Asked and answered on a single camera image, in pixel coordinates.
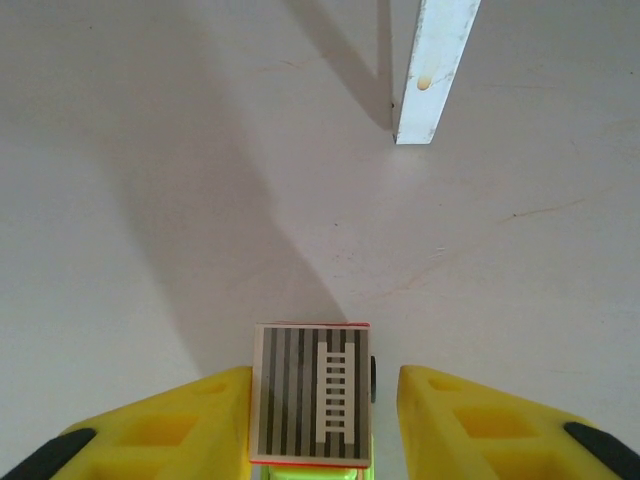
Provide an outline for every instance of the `rectangular hole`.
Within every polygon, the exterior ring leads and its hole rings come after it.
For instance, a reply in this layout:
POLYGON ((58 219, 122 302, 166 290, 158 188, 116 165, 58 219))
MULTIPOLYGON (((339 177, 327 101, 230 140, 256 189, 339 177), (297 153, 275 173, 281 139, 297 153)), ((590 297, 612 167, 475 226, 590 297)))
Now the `rectangular hole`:
POLYGON ((455 412, 471 438, 526 438, 536 431, 516 412, 495 407, 467 407, 455 412))
POLYGON ((154 480, 163 466, 144 460, 99 463, 91 469, 87 480, 154 480))
POLYGON ((137 420, 120 439, 120 445, 180 445, 198 421, 196 415, 160 414, 137 420))
POLYGON ((551 451, 495 451, 485 458, 500 480, 579 480, 551 451))

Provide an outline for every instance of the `white surface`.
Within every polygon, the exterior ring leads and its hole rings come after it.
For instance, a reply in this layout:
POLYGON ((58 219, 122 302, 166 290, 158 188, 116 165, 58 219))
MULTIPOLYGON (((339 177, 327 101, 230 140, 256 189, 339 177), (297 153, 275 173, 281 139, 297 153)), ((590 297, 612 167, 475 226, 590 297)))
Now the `white surface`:
POLYGON ((373 324, 381 479, 407 363, 640 448, 637 2, 483 2, 426 148, 384 0, 38 5, 0 4, 0 470, 317 318, 373 324))
POLYGON ((479 5, 480 0, 421 0, 397 144, 433 140, 479 5))

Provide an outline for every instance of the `yellow plastic part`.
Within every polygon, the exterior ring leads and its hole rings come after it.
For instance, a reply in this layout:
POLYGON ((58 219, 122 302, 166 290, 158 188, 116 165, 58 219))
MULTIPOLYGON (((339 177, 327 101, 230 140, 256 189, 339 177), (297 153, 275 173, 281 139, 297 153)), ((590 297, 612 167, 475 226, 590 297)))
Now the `yellow plastic part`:
POLYGON ((563 430, 586 420, 425 367, 405 366, 398 418, 410 480, 614 480, 563 430))
POLYGON ((251 368, 207 377, 68 428, 98 434, 54 480, 249 480, 251 368))

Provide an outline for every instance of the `white metal bracket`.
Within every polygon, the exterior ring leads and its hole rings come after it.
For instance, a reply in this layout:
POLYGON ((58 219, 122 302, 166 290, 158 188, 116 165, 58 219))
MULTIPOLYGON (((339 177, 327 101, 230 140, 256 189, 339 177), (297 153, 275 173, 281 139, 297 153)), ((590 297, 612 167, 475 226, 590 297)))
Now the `white metal bracket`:
POLYGON ((397 144, 431 143, 480 0, 421 0, 397 144))

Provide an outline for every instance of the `stain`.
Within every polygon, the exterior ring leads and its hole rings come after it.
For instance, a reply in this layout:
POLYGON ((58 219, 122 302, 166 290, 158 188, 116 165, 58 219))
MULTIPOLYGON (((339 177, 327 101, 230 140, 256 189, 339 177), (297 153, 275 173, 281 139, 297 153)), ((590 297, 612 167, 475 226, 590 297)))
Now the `stain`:
POLYGON ((284 63, 285 65, 289 65, 290 67, 293 68, 301 68, 300 65, 297 65, 293 62, 289 62, 288 60, 278 60, 280 63, 284 63))
POLYGON ((431 77, 422 76, 418 78, 418 90, 426 90, 431 86, 431 77))
POLYGON ((554 368, 548 368, 547 372, 564 373, 567 375, 587 375, 589 373, 589 372, 583 372, 581 370, 556 370, 554 368))
POLYGON ((618 184, 614 184, 614 185, 609 185, 607 188, 603 188, 602 190, 599 190, 597 192, 594 192, 590 195, 581 197, 577 200, 574 200, 572 202, 569 203, 563 203, 562 205, 557 205, 555 207, 548 207, 548 208, 539 208, 537 210, 529 210, 527 212, 522 212, 522 213, 514 213, 513 215, 507 217, 507 218, 503 218, 502 220, 500 220, 497 225, 503 225, 507 222, 510 222, 511 220, 515 220, 516 218, 524 218, 524 217, 531 217, 533 215, 539 215, 542 213, 550 213, 550 212, 557 212, 559 210, 565 209, 565 208, 569 208, 569 207, 573 207, 575 205, 579 205, 580 203, 586 202, 587 200, 592 200, 594 198, 597 198, 601 195, 604 195, 605 193, 613 190, 614 188, 616 188, 618 186, 618 184))
POLYGON ((525 90, 554 90, 557 87, 553 85, 509 85, 509 84, 498 84, 498 83, 483 83, 480 84, 481 87, 489 87, 489 88, 513 88, 513 89, 525 89, 525 90))

